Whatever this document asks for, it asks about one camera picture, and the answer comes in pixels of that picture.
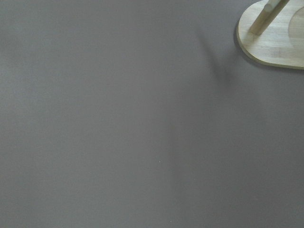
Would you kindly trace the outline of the wooden cup storage rack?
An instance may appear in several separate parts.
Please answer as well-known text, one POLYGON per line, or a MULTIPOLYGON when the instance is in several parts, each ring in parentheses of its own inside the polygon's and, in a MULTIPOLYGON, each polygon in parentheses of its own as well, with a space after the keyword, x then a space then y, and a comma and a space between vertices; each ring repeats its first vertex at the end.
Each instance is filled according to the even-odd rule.
POLYGON ((244 53, 252 60, 268 66, 304 68, 304 2, 289 0, 265 25, 260 35, 250 31, 259 14, 268 16, 267 0, 250 5, 241 15, 237 26, 237 40, 244 53))

